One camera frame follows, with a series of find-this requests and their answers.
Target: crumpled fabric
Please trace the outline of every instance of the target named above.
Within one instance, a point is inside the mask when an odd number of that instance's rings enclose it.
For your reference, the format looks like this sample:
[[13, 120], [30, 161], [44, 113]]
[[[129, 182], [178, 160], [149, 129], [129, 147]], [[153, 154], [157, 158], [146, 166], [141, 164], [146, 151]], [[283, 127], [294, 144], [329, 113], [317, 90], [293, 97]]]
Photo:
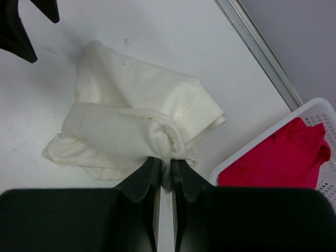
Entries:
[[75, 103], [43, 156], [99, 180], [127, 177], [152, 156], [196, 163], [195, 143], [225, 118], [200, 81], [118, 54], [95, 40], [80, 56]]
[[325, 134], [323, 123], [308, 127], [295, 118], [224, 169], [218, 185], [315, 189], [331, 157]]

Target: laundry basket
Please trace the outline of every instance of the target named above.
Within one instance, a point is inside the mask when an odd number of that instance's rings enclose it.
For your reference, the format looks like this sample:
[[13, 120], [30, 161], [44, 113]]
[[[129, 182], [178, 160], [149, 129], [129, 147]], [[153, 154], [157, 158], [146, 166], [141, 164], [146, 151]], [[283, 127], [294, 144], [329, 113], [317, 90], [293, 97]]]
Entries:
[[326, 129], [325, 140], [331, 148], [331, 160], [321, 167], [316, 189], [330, 201], [336, 210], [336, 113], [331, 104], [322, 98], [314, 98], [307, 102], [225, 160], [212, 172], [210, 183], [217, 185], [217, 178], [221, 171], [296, 117], [300, 117], [307, 126], [323, 123]]

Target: gray wall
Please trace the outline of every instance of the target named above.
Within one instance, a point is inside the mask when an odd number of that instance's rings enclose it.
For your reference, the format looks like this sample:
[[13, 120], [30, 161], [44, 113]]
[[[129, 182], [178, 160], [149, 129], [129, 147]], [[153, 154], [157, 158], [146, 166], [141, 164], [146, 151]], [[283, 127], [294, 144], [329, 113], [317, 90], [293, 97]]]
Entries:
[[336, 109], [336, 0], [240, 0], [304, 102]]

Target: red fabric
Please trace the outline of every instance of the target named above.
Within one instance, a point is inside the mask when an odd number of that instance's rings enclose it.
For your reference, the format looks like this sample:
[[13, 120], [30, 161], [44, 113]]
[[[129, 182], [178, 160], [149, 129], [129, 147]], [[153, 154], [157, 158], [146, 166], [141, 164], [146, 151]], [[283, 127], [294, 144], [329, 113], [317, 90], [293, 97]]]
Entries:
[[330, 160], [323, 124], [295, 118], [223, 170], [219, 186], [316, 188], [320, 166]]

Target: white surface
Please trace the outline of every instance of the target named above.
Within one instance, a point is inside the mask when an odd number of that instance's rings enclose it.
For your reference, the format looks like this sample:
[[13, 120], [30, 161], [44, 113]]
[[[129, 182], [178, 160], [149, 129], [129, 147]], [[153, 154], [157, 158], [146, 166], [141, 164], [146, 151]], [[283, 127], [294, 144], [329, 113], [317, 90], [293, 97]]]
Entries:
[[336, 107], [336, 1], [239, 0], [304, 102]]
[[[30, 1], [19, 3], [36, 63], [0, 50], [0, 191], [116, 184], [41, 157], [74, 102], [76, 60], [93, 39], [127, 56], [196, 76], [226, 111], [227, 121], [199, 145], [205, 177], [290, 112], [212, 0], [59, 0], [58, 5], [61, 21], [53, 24]], [[160, 229], [160, 252], [173, 251], [168, 216], [171, 211], [163, 207], [160, 228], [167, 229]]]

